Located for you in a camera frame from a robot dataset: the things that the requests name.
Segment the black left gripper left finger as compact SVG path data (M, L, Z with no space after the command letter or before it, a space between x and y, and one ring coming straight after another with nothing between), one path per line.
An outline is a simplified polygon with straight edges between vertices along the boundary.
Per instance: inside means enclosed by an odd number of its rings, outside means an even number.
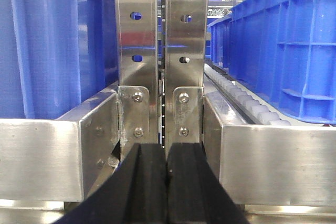
M106 182L57 223L166 223L166 160L159 144L134 144Z

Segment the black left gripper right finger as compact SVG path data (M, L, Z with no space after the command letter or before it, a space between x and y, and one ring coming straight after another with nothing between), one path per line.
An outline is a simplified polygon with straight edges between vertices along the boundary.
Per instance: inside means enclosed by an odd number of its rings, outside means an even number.
M198 143L174 143L167 158L168 223L248 223Z

